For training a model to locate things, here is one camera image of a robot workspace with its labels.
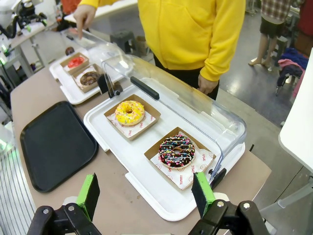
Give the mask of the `person's left hand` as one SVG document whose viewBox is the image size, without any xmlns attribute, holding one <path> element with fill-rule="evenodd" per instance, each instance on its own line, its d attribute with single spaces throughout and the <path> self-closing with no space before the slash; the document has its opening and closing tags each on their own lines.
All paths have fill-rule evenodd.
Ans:
<svg viewBox="0 0 313 235">
<path fill-rule="evenodd" d="M 198 76 L 198 90 L 205 95 L 208 95 L 213 92 L 213 90 L 217 87 L 218 81 L 210 81 L 204 78 L 203 76 Z"/>
</svg>

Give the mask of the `finger of the green black left gripper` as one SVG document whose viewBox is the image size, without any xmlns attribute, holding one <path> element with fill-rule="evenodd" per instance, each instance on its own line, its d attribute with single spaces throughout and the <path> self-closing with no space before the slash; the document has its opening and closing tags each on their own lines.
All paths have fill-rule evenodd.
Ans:
<svg viewBox="0 0 313 235">
<path fill-rule="evenodd" d="M 54 210 L 50 206 L 38 207 L 28 229 L 29 235 L 99 235 L 93 216 L 100 195 L 96 174 L 89 174 L 76 201 Z"/>
</svg>

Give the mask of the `person's right hand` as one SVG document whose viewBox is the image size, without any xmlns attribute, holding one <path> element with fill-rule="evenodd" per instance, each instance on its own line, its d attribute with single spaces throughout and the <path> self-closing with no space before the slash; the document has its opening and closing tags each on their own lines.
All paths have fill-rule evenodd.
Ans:
<svg viewBox="0 0 313 235">
<path fill-rule="evenodd" d="M 96 13 L 96 8 L 91 5 L 82 4 L 77 7 L 73 16 L 76 20 L 78 38 L 82 39 L 83 29 L 87 29 L 92 23 Z"/>
</svg>

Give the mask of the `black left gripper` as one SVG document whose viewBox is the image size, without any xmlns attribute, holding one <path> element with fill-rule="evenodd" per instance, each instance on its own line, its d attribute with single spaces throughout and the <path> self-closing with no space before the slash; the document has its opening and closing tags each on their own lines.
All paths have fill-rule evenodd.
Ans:
<svg viewBox="0 0 313 235">
<path fill-rule="evenodd" d="M 47 16 L 42 12 L 36 15 L 33 2 L 18 3 L 16 7 L 16 13 L 18 16 L 18 24 L 30 24 L 34 22 L 40 22 L 44 26 L 47 26 Z"/>
</svg>

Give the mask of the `green black right gripper finger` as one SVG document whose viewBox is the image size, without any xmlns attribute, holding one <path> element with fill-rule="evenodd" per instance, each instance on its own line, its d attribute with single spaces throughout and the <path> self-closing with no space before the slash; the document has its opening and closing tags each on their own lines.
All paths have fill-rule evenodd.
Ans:
<svg viewBox="0 0 313 235">
<path fill-rule="evenodd" d="M 203 172 L 194 173 L 192 193 L 200 213 L 190 235 L 216 235 L 219 230 L 228 230 L 232 235 L 266 235 L 267 228 L 261 214 L 252 201 L 234 205 L 216 199 Z"/>
</svg>

